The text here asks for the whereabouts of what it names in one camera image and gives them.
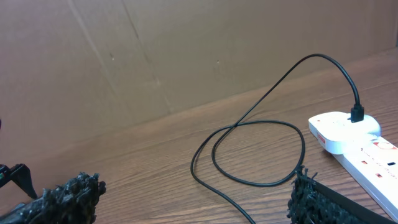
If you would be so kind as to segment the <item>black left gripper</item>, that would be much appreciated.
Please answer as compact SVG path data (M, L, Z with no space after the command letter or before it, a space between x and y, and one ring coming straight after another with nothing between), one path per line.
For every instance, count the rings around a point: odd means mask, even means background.
M25 164L16 164L11 168L1 164L1 187L9 181L13 181L30 198L38 198L32 184L30 169Z

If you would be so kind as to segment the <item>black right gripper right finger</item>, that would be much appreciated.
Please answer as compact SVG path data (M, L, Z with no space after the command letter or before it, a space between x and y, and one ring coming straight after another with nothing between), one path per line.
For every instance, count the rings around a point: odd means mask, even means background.
M296 170L287 218L298 224L394 224L395 222L317 182L308 169Z

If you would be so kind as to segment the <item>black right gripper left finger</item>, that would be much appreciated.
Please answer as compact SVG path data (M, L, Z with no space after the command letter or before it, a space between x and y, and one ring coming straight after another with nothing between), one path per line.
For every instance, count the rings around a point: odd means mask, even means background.
M93 224L96 206L106 192L99 174L84 172L1 216L1 224Z

